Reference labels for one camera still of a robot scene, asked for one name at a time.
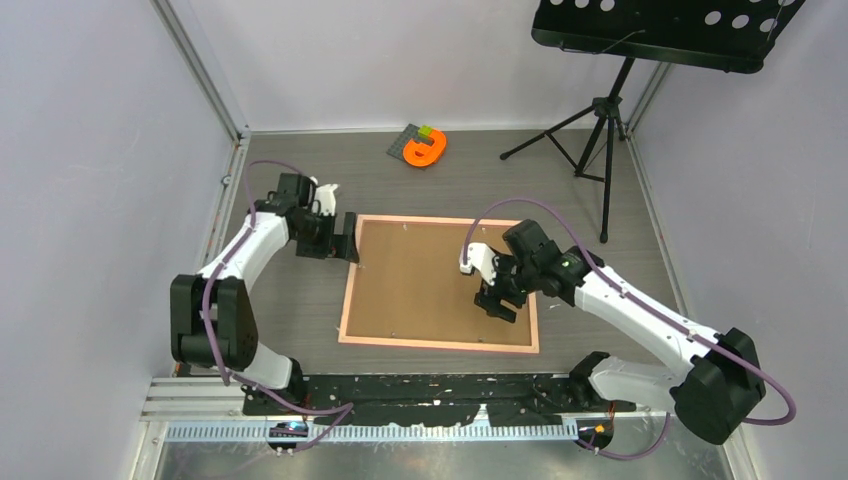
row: music stand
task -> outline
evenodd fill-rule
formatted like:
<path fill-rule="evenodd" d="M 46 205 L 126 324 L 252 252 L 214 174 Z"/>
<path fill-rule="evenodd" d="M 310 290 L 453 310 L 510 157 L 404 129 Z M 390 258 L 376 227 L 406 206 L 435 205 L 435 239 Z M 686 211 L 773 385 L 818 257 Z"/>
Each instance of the music stand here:
<path fill-rule="evenodd" d="M 618 106 L 621 88 L 637 58 L 735 73 L 755 73 L 806 0 L 541 0 L 533 20 L 536 43 L 563 51 L 625 57 L 606 97 L 500 155 L 548 137 L 574 167 L 574 176 L 604 183 L 601 243 L 608 240 L 615 130 L 626 132 Z M 553 133 L 594 112 L 598 117 L 580 160 L 575 162 Z M 585 172 L 589 156 L 607 127 L 604 177 Z"/>

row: orange toy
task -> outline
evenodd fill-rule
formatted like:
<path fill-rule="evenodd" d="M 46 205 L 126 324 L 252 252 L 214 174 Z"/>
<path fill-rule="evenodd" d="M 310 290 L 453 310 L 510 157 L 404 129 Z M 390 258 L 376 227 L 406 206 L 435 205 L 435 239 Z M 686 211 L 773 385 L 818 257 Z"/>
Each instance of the orange toy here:
<path fill-rule="evenodd" d="M 422 127 L 419 133 L 427 136 L 433 144 L 427 145 L 410 140 L 403 147 L 403 159 L 413 167 L 429 167 L 439 161 L 448 146 L 448 139 L 441 131 L 426 126 Z"/>

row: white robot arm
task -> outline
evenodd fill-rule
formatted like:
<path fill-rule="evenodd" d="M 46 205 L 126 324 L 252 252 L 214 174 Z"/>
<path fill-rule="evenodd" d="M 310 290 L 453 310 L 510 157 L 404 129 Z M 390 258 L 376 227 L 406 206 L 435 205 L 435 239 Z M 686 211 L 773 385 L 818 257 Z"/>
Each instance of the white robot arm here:
<path fill-rule="evenodd" d="M 297 242 L 296 254 L 358 262 L 356 215 L 345 215 L 342 234 L 334 234 L 338 185 L 317 186 L 303 175 L 280 175 L 277 190 L 256 202 L 233 240 L 196 275 L 179 275 L 171 284 L 171 351 L 175 360 L 209 368 L 215 360 L 200 317 L 201 297 L 213 272 L 210 316 L 227 368 L 274 390 L 290 388 L 301 376 L 297 362 L 259 342 L 248 293 L 271 257 Z"/>
<path fill-rule="evenodd" d="M 483 243 L 472 243 L 467 258 L 460 254 L 460 272 L 480 272 L 480 291 L 474 303 L 493 317 L 515 321 L 515 312 L 501 304 L 521 307 L 528 292 L 541 291 L 609 322 L 653 353 L 665 365 L 643 365 L 609 356 L 589 355 L 572 370 L 584 377 L 587 389 L 604 400 L 626 400 L 667 412 L 701 438 L 720 444 L 765 394 L 762 381 L 741 367 L 693 342 L 698 334 L 758 365 L 753 342 L 736 329 L 721 335 L 666 308 L 631 286 L 603 260 L 593 255 L 603 274 L 682 325 L 683 335 L 613 289 L 593 271 L 580 250 L 561 252 L 532 220 L 504 234 L 512 255 Z"/>

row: tripod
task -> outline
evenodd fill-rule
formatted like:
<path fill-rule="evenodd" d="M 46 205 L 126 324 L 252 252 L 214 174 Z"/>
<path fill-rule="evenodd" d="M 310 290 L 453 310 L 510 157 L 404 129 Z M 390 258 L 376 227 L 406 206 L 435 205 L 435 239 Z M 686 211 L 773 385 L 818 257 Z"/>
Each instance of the tripod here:
<path fill-rule="evenodd" d="M 624 140 L 625 132 L 624 132 L 624 124 L 621 121 L 621 113 L 618 110 L 618 105 L 621 103 L 621 97 L 618 96 L 621 93 L 621 87 L 624 86 L 624 81 L 627 79 L 627 75 L 630 73 L 630 68 L 633 67 L 633 63 L 635 62 L 633 57 L 627 57 L 624 59 L 624 64 L 621 65 L 621 70 L 618 72 L 618 77 L 615 79 L 615 83 L 612 86 L 612 90 L 606 97 L 597 97 L 592 99 L 592 106 L 587 107 L 577 114 L 563 120 L 560 123 L 557 123 L 553 127 L 545 130 L 544 132 L 536 135 L 530 140 L 522 143 L 521 145 L 504 152 L 501 154 L 501 160 L 506 160 L 512 154 L 519 152 L 530 145 L 538 142 L 544 137 L 548 137 L 554 145 L 557 147 L 557 150 L 562 153 L 568 163 L 574 167 L 574 176 L 580 178 L 587 178 L 589 180 L 594 180 L 596 182 L 601 182 L 604 184 L 604 210 L 603 210 L 603 219 L 601 221 L 601 243 L 607 243 L 609 239 L 609 199 L 610 199 L 610 189 L 612 187 L 612 152 L 613 152 L 613 140 L 615 137 L 616 128 L 618 129 L 618 138 L 619 140 Z M 595 128 L 592 130 L 592 135 L 589 137 L 589 142 L 586 144 L 586 147 L 583 149 L 583 154 L 580 156 L 579 162 L 574 162 L 574 159 L 571 158 L 571 155 L 565 150 L 565 148 L 557 141 L 556 138 L 553 137 L 553 133 L 565 127 L 566 125 L 573 123 L 586 115 L 595 112 L 595 116 L 598 117 L 597 123 L 595 123 Z M 607 127 L 607 162 L 604 172 L 604 177 L 598 177 L 596 175 L 589 175 L 585 172 L 586 164 L 589 162 L 589 156 L 592 154 L 592 151 L 595 149 L 595 145 L 598 143 L 598 138 L 601 136 L 601 130 L 604 128 L 604 124 Z"/>

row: brown board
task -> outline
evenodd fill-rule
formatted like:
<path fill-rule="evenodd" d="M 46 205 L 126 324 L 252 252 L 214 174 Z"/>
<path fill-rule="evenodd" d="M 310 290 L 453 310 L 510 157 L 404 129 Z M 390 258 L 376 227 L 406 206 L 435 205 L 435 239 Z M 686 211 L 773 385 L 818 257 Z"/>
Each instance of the brown board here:
<path fill-rule="evenodd" d="M 351 264 L 340 343 L 539 353 L 536 297 L 515 323 L 474 305 L 480 275 L 459 272 L 459 254 L 473 220 L 359 215 L 359 264 Z M 509 251 L 501 236 L 514 220 L 483 220 L 472 236 Z"/>

